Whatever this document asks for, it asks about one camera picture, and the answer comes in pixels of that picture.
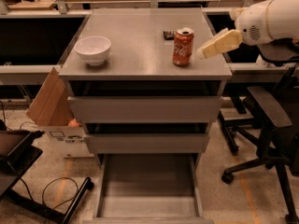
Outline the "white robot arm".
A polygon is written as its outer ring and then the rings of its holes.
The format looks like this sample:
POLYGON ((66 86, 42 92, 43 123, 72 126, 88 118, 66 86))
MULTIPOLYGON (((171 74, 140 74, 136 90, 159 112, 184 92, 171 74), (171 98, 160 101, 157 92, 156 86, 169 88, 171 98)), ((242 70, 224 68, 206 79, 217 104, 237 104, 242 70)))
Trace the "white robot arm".
POLYGON ((299 38, 299 0, 266 0, 249 7, 234 8, 229 14, 235 28, 222 29, 197 51, 199 59, 284 38, 299 38))

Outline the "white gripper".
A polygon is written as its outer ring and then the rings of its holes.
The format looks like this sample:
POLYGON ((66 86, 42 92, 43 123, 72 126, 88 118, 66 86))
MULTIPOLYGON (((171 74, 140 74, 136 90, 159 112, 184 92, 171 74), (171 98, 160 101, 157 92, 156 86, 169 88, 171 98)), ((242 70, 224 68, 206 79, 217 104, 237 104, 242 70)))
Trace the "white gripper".
POLYGON ((271 0, 267 0, 250 7, 232 8, 229 15, 231 20, 235 21, 237 30, 222 29, 196 51, 196 56, 204 60, 238 49, 242 42, 250 46, 271 42, 267 26, 267 10, 270 4, 271 0))

